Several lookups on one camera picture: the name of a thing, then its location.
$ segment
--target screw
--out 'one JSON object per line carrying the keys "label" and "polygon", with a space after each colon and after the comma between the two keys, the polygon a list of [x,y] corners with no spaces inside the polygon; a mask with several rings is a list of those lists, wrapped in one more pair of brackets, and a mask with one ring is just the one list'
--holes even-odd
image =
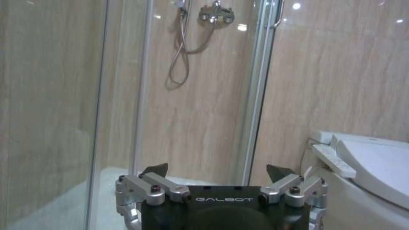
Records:
{"label": "screw", "polygon": [[300,187],[292,186],[292,187],[290,188],[290,193],[291,193],[291,194],[299,194],[300,192],[302,192]]}
{"label": "screw", "polygon": [[151,186],[151,192],[152,192],[152,193],[160,192],[160,186],[159,186],[158,184],[154,185],[154,186]]}

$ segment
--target glass shower door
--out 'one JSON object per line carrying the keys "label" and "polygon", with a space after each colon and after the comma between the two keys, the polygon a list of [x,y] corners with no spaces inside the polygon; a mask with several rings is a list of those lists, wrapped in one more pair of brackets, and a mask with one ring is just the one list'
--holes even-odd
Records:
{"label": "glass shower door", "polygon": [[0,229],[87,228],[105,0],[0,1]]}
{"label": "glass shower door", "polygon": [[[187,47],[199,47],[210,27],[198,20],[212,0],[191,1]],[[235,21],[215,29],[206,49],[183,58],[167,87],[180,32],[172,1],[151,1],[148,54],[141,91],[135,171],[164,162],[170,176],[191,184],[248,184],[279,3],[223,0]]]}

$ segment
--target bidet seat control panel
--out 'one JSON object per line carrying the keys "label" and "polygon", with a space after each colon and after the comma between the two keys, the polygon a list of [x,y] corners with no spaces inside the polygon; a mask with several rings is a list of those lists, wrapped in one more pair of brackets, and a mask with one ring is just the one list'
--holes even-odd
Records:
{"label": "bidet seat control panel", "polygon": [[336,150],[331,146],[314,145],[314,153],[342,177],[356,178],[358,171],[338,157]]}
{"label": "bidet seat control panel", "polygon": [[143,203],[143,230],[308,229],[310,206],[294,208],[284,200],[266,205],[259,186],[190,186],[190,190],[184,204]]}

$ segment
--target glass panel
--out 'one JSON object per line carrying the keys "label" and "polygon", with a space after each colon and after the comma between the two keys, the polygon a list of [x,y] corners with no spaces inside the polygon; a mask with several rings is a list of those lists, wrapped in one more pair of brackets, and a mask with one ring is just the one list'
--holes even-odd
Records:
{"label": "glass panel", "polygon": [[106,1],[0,10],[0,229],[86,229]]}
{"label": "glass panel", "polygon": [[[211,0],[195,0],[187,29],[187,47],[206,41],[211,31],[198,20]],[[243,123],[252,80],[255,40],[262,1],[223,0],[235,21],[216,28],[207,48],[190,55],[190,78],[170,86],[170,66],[180,33],[179,9],[172,1],[155,1],[150,40],[147,94],[139,132],[139,169],[168,162],[170,176],[194,184],[242,184]],[[174,75],[187,73],[180,57]]]}
{"label": "glass panel", "polygon": [[97,230],[125,229],[114,191],[135,154],[147,4],[147,0],[111,0],[109,5],[91,213]]}

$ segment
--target toilet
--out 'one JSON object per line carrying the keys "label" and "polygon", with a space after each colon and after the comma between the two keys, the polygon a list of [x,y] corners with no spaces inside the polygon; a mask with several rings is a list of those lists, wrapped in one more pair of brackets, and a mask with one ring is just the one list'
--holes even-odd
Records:
{"label": "toilet", "polygon": [[409,230],[409,143],[316,131],[302,173],[330,184],[327,230]]}

